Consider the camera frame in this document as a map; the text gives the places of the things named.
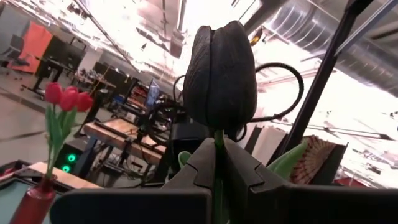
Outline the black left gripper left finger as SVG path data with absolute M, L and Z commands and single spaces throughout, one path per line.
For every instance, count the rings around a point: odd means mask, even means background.
M 211 224 L 216 147 L 206 138 L 180 171 L 162 189 L 167 193 L 165 224 Z

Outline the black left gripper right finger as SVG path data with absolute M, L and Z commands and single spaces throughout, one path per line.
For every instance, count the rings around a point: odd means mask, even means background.
M 236 224 L 285 222 L 286 181 L 230 139 L 224 140 L 224 179 L 229 219 Z

